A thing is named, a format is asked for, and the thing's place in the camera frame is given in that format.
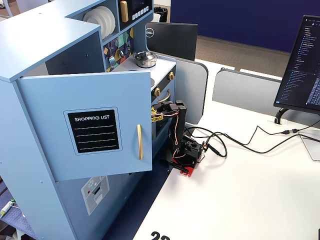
red base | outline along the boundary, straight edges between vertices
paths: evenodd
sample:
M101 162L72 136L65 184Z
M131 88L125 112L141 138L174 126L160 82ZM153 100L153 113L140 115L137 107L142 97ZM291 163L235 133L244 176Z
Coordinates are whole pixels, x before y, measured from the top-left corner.
M185 172L183 172L183 171L180 171L180 173L183 174L183 175L185 175L185 176L188 175L189 177L191 177L191 174L192 174L193 171L195 170L194 168L189 167L189 166L188 166L188 167L185 167L185 169L188 169L189 172L188 172L188 173L185 173Z

navy blue wall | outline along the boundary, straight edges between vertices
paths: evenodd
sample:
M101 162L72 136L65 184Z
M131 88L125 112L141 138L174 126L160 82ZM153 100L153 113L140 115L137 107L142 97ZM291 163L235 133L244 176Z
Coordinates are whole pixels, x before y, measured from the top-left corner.
M171 0L171 22L198 34L291 52L303 15L320 16L320 0Z

dell monitor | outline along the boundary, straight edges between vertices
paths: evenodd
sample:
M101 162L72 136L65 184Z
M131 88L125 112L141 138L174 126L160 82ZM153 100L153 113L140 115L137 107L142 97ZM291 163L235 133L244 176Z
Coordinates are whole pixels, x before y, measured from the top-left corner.
M198 24L149 22L146 44L153 52L195 60Z
M303 17L273 105L320 114L320 17Z

dell logo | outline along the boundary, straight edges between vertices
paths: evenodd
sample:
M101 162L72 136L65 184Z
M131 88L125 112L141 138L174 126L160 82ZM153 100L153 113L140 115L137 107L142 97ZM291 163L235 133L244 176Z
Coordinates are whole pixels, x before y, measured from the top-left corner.
M148 38L152 38L155 35L155 31L150 27L146 29L145 33Z

printed number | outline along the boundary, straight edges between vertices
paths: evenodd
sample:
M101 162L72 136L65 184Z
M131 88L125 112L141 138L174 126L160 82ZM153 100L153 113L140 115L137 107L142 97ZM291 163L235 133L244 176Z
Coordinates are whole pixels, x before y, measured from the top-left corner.
M159 238L160 238L160 233L158 233L157 231L154 231L153 233L151 233L151 236L154 237L152 240L159 240ZM170 240L170 238L163 235L163 236L161 237L161 240Z
M153 233L151 233L151 236L155 236L152 240L159 240L160 238L160 233L158 233L157 231L154 231Z

